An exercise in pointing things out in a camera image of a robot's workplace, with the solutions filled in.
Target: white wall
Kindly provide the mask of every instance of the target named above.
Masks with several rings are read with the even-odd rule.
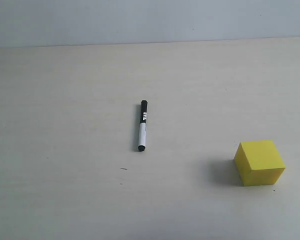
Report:
[[[0,0],[0,47],[300,36],[300,0]]]

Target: white table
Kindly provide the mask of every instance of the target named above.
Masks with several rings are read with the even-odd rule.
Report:
[[[287,169],[242,187],[231,159],[263,139]],[[12,239],[300,240],[300,38],[0,48]]]

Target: marker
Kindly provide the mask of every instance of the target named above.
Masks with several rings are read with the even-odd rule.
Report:
[[[140,111],[140,126],[139,126],[139,152],[143,152],[146,149],[146,121],[147,121],[147,106],[146,100],[141,101]]]

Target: yellow cube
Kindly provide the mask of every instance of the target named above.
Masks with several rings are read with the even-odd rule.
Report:
[[[244,186],[275,184],[286,169],[271,140],[241,142],[234,162]]]

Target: white marker barrel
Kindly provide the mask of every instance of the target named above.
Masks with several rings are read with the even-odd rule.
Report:
[[[140,111],[139,144],[138,144],[138,149],[140,152],[146,149],[147,107],[148,107],[148,102],[146,100],[142,100],[141,111]]]

